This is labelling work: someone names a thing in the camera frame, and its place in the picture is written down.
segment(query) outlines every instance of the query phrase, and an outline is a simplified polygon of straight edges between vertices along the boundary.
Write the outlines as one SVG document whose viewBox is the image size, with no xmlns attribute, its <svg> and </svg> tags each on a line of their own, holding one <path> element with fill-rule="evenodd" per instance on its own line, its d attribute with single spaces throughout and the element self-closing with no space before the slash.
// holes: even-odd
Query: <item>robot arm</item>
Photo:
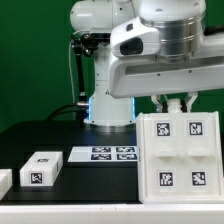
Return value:
<svg viewBox="0 0 224 224">
<path fill-rule="evenodd" d="M 203 0 L 133 0 L 137 18 L 111 34 L 113 97 L 224 86 L 224 35 L 205 36 Z"/>
</svg>

